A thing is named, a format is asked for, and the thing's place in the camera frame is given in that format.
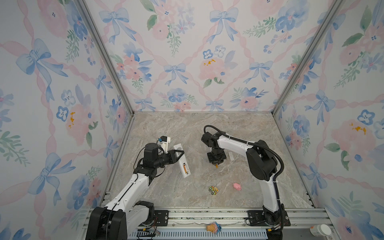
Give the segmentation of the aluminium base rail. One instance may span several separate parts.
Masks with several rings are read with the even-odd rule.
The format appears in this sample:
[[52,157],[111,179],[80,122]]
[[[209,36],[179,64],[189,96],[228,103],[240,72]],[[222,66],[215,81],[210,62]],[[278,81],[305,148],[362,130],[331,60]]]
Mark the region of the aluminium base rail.
[[[81,235],[86,240],[90,220],[88,215]],[[140,225],[127,240],[338,240],[339,236],[325,209],[286,209],[284,228],[272,231],[261,223],[250,226],[249,219],[260,221],[261,209],[241,208],[159,208],[155,210],[155,223]],[[206,226],[213,222],[222,230],[213,234]],[[332,230],[329,237],[314,237],[310,227],[325,224]]]

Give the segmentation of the white remote control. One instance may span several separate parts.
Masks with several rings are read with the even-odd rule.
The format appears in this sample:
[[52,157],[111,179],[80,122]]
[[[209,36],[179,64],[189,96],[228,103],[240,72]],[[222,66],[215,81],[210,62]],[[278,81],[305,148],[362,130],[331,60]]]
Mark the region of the white remote control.
[[[183,149],[181,144],[174,145],[174,150],[183,150],[184,151],[184,149]],[[179,164],[179,167],[180,167],[180,170],[181,170],[183,178],[187,178],[188,176],[191,175],[191,170],[190,170],[190,174],[189,175],[185,174],[185,170],[184,170],[183,164],[184,163],[188,164],[187,158],[186,158],[185,154],[179,159],[179,161],[177,163]]]

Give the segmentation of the pink pig toy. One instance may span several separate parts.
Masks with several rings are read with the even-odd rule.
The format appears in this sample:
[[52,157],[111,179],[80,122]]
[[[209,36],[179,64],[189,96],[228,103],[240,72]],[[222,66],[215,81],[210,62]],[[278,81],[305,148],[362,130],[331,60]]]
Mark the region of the pink pig toy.
[[237,191],[241,191],[242,190],[242,186],[238,183],[233,183],[233,187],[237,190]]

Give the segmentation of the white cup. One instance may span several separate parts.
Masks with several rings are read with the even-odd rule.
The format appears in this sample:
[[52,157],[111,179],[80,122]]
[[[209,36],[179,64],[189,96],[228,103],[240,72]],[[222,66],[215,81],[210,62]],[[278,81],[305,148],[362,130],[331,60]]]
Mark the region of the white cup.
[[314,237],[329,237],[332,234],[331,228],[325,224],[310,227],[310,232]]

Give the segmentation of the aluminium corner post left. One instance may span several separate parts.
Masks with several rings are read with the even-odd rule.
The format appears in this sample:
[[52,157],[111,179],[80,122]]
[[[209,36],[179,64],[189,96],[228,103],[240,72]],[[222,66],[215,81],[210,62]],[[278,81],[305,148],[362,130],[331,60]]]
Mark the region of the aluminium corner post left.
[[103,43],[102,37],[99,33],[99,30],[94,22],[94,19],[89,11],[89,8],[86,4],[86,1],[83,0],[74,0],[74,3],[76,7],[78,8],[81,17],[84,19],[85,25],[90,31],[90,35],[93,38],[96,48],[101,55],[102,61],[105,64],[109,74],[111,75],[113,83],[116,85],[117,91],[120,94],[123,104],[127,107],[127,110],[129,112],[129,116],[134,116],[134,111],[132,109],[131,104],[129,103],[129,99],[127,97],[127,94],[124,90],[124,86],[119,80],[117,76],[117,72],[113,67],[113,63],[110,59],[110,56],[108,54],[108,51],[106,49],[105,44]]

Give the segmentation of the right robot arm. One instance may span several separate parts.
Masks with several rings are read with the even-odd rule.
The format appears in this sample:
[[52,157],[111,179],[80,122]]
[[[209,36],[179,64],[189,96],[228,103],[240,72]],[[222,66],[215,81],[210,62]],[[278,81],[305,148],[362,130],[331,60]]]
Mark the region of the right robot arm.
[[277,185],[277,177],[284,171],[282,158],[271,150],[266,142],[249,142],[229,136],[223,132],[211,134],[205,132],[202,142],[211,149],[208,155],[209,162],[219,165],[227,158],[225,150],[237,153],[247,159],[251,174],[259,181],[263,195],[263,219],[253,221],[249,225],[261,223],[272,227],[272,231],[284,228],[284,206],[281,203]]

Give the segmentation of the aluminium corner post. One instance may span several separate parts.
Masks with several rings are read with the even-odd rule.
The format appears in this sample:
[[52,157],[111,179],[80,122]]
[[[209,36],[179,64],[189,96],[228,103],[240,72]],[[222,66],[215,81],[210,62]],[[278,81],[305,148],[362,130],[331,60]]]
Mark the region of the aluminium corner post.
[[279,110],[282,108],[285,102],[285,99],[288,97],[291,89],[294,87],[298,78],[300,77],[305,67],[307,66],[307,62],[315,54],[320,42],[322,41],[323,37],[326,35],[327,31],[331,27],[333,21],[337,17],[340,11],[340,8],[343,6],[343,4],[344,4],[344,1],[342,0],[336,0],[331,2],[331,5],[323,18],[323,22],[319,25],[317,31],[313,36],[313,40],[309,43],[306,51],[304,52],[301,58],[301,61],[298,64],[297,69],[293,72],[293,76],[288,81],[281,96],[278,98],[278,101],[272,110],[273,117],[275,117],[278,114]]
[[102,37],[99,33],[99,30],[94,22],[94,19],[89,11],[89,8],[86,4],[86,1],[83,0],[74,0],[74,3],[76,7],[78,8],[81,17],[84,19],[85,25],[90,31],[90,35],[93,38],[96,48],[101,55],[102,61],[105,64],[109,74],[111,75],[113,83],[116,85],[117,91],[120,94],[123,104],[127,107],[127,110],[129,112],[129,116],[134,116],[134,111],[132,109],[131,104],[129,103],[129,99],[127,97],[127,94],[124,90],[124,86],[119,80],[117,76],[117,72],[113,67],[113,63],[110,59],[110,56],[108,54],[108,51],[106,49],[105,44],[103,43]]

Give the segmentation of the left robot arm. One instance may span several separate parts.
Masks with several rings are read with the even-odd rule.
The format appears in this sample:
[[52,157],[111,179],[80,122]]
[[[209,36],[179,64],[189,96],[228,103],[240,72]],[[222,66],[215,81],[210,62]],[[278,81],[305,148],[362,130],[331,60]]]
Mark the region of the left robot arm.
[[158,169],[179,162],[183,150],[168,150],[156,143],[146,144],[131,179],[105,207],[95,208],[91,215],[86,240],[127,240],[140,225],[155,223],[154,204],[139,201],[140,196],[159,176]]

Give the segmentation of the red green toy car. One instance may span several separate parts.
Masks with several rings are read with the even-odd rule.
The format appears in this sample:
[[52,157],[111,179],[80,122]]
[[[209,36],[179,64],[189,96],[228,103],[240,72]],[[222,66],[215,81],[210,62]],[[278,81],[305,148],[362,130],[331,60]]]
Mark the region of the red green toy car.
[[209,187],[209,192],[211,193],[211,195],[216,195],[219,192],[219,190],[215,186],[210,186]]

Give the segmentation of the aluminium corner post right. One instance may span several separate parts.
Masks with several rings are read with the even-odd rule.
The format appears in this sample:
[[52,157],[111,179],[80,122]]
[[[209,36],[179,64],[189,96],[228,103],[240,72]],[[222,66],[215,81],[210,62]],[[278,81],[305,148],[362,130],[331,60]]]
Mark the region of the aluminium corner post right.
[[337,17],[340,11],[340,8],[343,6],[343,4],[344,4],[344,1],[342,0],[336,0],[331,2],[331,5],[323,18],[323,22],[319,25],[317,31],[313,36],[313,40],[309,43],[306,51],[304,52],[301,58],[301,61],[298,64],[297,69],[293,72],[293,76],[288,81],[281,96],[278,98],[278,101],[272,110],[273,117],[275,117],[278,114],[279,110],[282,108],[285,102],[285,99],[288,97],[291,89],[294,87],[298,78],[300,77],[305,67],[307,66],[307,62],[315,54],[320,42],[322,41],[323,37],[326,35],[327,31],[331,27],[333,21]]

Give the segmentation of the orange blue plush toy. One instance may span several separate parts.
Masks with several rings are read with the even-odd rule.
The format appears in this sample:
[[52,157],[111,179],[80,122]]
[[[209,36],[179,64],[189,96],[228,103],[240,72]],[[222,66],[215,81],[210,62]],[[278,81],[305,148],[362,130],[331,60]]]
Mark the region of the orange blue plush toy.
[[206,230],[207,230],[207,232],[210,232],[210,233],[213,233],[213,234],[217,234],[217,233],[219,233],[222,230],[222,227],[217,222],[213,222],[213,223],[208,224],[206,226]]

